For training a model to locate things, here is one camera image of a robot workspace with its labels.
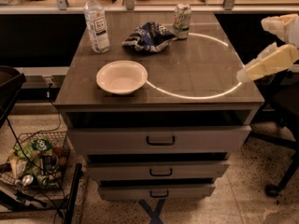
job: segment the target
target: white bowl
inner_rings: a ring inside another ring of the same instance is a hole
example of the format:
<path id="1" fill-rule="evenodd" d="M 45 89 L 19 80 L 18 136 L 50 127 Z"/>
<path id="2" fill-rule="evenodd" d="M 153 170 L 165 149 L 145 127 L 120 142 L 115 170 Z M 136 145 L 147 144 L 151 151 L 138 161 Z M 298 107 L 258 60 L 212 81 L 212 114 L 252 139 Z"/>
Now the white bowl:
<path id="1" fill-rule="evenodd" d="M 142 87 L 147 78 L 148 72 L 140 63 L 117 61 L 99 70 L 96 83 L 104 91 L 124 95 Z"/>

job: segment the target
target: black chair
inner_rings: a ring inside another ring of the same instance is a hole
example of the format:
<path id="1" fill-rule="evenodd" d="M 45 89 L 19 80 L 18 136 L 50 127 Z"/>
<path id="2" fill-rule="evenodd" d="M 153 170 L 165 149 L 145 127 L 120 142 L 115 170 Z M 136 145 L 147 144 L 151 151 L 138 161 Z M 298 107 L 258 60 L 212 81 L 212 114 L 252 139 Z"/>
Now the black chair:
<path id="1" fill-rule="evenodd" d="M 0 65 L 0 127 L 16 104 L 25 75 L 13 67 Z"/>
<path id="2" fill-rule="evenodd" d="M 283 122 L 280 125 L 283 124 L 287 127 L 295 139 L 295 141 L 292 141 L 261 133 L 250 133 L 250 137 L 295 150 L 292 156 L 292 164 L 278 185 L 270 184 L 265 187 L 265 193 L 268 196 L 276 197 L 286 187 L 299 167 L 299 81 L 273 92 L 272 97 L 269 98 L 269 104 L 282 118 Z"/>

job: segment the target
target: chair leg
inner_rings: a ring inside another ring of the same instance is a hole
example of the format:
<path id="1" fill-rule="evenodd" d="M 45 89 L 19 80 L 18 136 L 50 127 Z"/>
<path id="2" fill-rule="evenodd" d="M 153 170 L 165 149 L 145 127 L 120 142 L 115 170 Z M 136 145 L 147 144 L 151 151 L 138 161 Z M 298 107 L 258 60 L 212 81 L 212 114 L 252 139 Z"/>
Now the chair leg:
<path id="1" fill-rule="evenodd" d="M 297 142 L 292 141 L 292 140 L 273 137 L 270 135 L 266 135 L 266 134 L 262 134 L 262 133 L 255 133 L 255 132 L 251 132 L 249 134 L 249 137 L 262 139 L 266 142 L 269 142 L 269 143 L 272 143 L 272 144 L 275 144 L 278 146 L 287 147 L 287 148 L 291 148 L 291 149 L 299 151 L 299 146 L 298 146 Z"/>
<path id="2" fill-rule="evenodd" d="M 296 152 L 293 156 L 292 164 L 287 170 L 286 174 L 282 177 L 277 186 L 269 184 L 265 187 L 265 193 L 270 197 L 277 197 L 279 193 L 286 187 L 294 173 L 299 167 L 299 152 Z"/>
<path id="3" fill-rule="evenodd" d="M 279 184 L 273 185 L 269 184 L 265 186 L 265 193 L 267 196 L 270 197 L 277 197 L 279 193 L 286 187 L 290 179 L 292 178 L 293 174 L 296 172 L 296 170 L 299 167 L 299 146 L 298 143 L 292 140 L 287 140 L 283 138 L 277 138 L 270 135 L 262 134 L 262 133 L 255 133 L 251 132 L 251 137 L 258 138 L 261 140 L 264 140 L 266 142 L 270 142 L 275 145 L 279 145 L 281 147 L 287 147 L 296 150 L 295 154 L 292 156 L 292 163 L 285 173 L 285 175 L 280 180 Z"/>

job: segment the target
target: terrazzo floor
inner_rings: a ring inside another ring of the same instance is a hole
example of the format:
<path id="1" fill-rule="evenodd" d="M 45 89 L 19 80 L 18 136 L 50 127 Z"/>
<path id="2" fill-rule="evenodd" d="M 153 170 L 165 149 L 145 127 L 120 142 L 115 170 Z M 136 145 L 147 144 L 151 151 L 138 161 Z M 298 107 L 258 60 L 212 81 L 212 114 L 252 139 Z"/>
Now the terrazzo floor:
<path id="1" fill-rule="evenodd" d="M 9 115 L 16 135 L 50 130 L 58 126 L 56 110 L 47 104 L 16 104 Z M 273 122 L 252 124 L 252 129 L 292 138 L 287 129 L 280 129 Z M 65 131 L 62 122 L 58 131 Z M 0 129 L 0 161 L 7 160 L 7 153 L 14 145 L 14 137 L 5 123 Z M 73 215 L 74 224 L 298 224 L 299 223 L 299 172 L 287 188 L 276 198 L 265 195 L 268 183 L 276 184 L 291 162 L 293 151 L 276 147 L 261 140 L 249 138 L 230 157 L 230 166 L 223 177 L 216 180 L 216 189 L 205 199 L 166 199 L 161 213 L 154 212 L 158 200 L 145 200 L 149 213 L 139 200 L 102 201 L 97 185 L 84 168 L 82 157 L 71 150 L 65 193 L 74 172 L 75 164 L 83 163 L 83 176 Z M 11 213 L 0 212 L 0 224 L 50 224 L 63 223 L 55 211 Z"/>

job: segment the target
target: aluminum can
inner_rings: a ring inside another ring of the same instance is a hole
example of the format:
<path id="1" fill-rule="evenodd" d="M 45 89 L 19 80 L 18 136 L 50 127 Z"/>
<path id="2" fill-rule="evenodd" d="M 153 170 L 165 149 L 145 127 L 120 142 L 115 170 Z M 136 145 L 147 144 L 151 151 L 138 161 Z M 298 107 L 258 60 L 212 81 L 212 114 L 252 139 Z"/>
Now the aluminum can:
<path id="1" fill-rule="evenodd" d="M 21 182 L 24 186 L 29 186 L 34 182 L 34 177 L 32 175 L 25 175 Z"/>
<path id="2" fill-rule="evenodd" d="M 177 39 L 186 39 L 190 27 L 191 18 L 191 7 L 190 5 L 177 4 L 174 14 L 174 33 Z"/>

